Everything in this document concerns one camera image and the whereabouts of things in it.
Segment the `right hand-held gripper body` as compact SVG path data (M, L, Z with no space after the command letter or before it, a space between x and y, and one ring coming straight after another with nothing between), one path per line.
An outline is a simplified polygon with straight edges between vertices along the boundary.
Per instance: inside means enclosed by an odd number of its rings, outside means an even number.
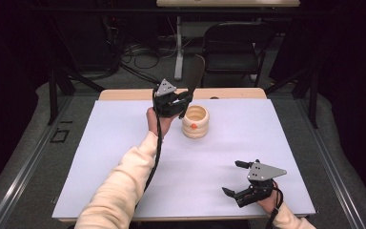
M239 207L268 198L274 189L274 179L287 174L287 171L284 169L260 163L258 160L252 162L252 167L248 170L247 179L250 182L249 187L236 193L234 197Z

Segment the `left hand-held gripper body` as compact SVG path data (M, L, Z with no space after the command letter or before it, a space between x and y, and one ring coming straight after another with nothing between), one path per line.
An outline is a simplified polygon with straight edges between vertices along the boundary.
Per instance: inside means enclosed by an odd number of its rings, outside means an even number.
M157 115L183 117L185 99L182 94L177 94L176 91L177 88L166 79L163 79L152 91L152 107Z

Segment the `cream ribbed utensil holder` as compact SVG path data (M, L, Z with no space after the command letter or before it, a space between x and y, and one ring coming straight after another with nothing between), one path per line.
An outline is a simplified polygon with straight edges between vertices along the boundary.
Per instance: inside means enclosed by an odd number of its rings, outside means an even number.
M192 105L182 119L182 132L189 138L201 138L209 130L210 114L200 105Z

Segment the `person's left hand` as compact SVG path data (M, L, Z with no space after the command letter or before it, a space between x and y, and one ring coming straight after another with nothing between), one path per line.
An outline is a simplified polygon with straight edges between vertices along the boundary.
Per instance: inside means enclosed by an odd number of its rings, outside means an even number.
M146 118L148 132L161 137L167 134L173 122L172 117L158 117L152 107L146 111Z

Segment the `person's right hand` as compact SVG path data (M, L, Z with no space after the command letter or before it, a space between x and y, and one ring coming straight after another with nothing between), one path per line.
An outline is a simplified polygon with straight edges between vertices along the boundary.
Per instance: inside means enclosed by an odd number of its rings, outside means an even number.
M266 214L270 215L279 202L279 193L277 192L277 190L272 190L272 193L268 198L259 200L257 204L265 211Z

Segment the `white-legged background table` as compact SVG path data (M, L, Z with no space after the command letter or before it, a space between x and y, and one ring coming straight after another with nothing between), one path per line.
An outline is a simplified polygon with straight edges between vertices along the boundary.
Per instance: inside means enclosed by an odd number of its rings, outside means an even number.
M296 8L299 0L156 0L156 5L163 8ZM176 21L176 63L174 79L182 79L184 53L182 49L181 17Z

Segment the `black folding chair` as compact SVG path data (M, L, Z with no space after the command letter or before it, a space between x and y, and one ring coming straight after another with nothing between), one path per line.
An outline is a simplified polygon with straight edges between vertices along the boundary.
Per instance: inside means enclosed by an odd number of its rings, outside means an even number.
M205 72L255 76L257 87L266 49L275 30L266 22L223 22L209 27L203 39Z

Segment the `black metal stand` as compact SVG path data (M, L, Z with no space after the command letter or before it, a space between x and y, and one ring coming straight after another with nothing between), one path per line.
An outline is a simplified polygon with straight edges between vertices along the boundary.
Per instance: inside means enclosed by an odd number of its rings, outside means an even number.
M52 38L48 35L43 35L43 38L46 39L45 46L47 48L47 62L50 67L49 92L51 113L49 125L51 125L59 116L57 89L60 89L65 96L73 96L76 92L76 89L71 83L73 79L100 93L103 92L105 88L89 80L77 70L73 70L71 67L64 64L55 50L56 45L52 43Z
M264 93L271 94L293 80L296 80L295 87L292 91L293 98L303 98L305 94L309 92L308 118L312 126L317 129L316 105L318 93L318 72L313 68L302 69L284 80L274 83L273 86L265 89Z

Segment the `black horizontal crossbar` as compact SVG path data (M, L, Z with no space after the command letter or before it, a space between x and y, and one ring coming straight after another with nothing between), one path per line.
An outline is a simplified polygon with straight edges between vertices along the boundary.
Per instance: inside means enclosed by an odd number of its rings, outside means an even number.
M35 12L46 13L88 13L88 14L148 14L148 15L261 15L261 16L295 16L295 17L312 17L333 15L333 10L300 10L300 9L278 9L278 10L251 10L251 9L59 9L59 8L30 8Z

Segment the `aluminium floor rail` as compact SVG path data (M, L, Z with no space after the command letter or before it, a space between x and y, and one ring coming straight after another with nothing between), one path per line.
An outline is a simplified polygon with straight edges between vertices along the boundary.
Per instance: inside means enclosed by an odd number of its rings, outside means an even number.
M0 176L0 229L67 229L51 215L79 140L77 99L66 97L52 125L41 102Z
M296 99L295 104L301 113L301 117L307 126L308 130L313 136L313 139L318 148L318 154L321 160L321 164L324 167L325 173L331 182L331 185L335 191L335 195L341 208L349 221L352 229L366 229L364 222L361 219L359 212L356 209L356 205L352 200L351 194L345 186L343 179L340 176L338 169L330 155L328 148L326 147L324 140L318 129L311 123L308 108L302 99Z

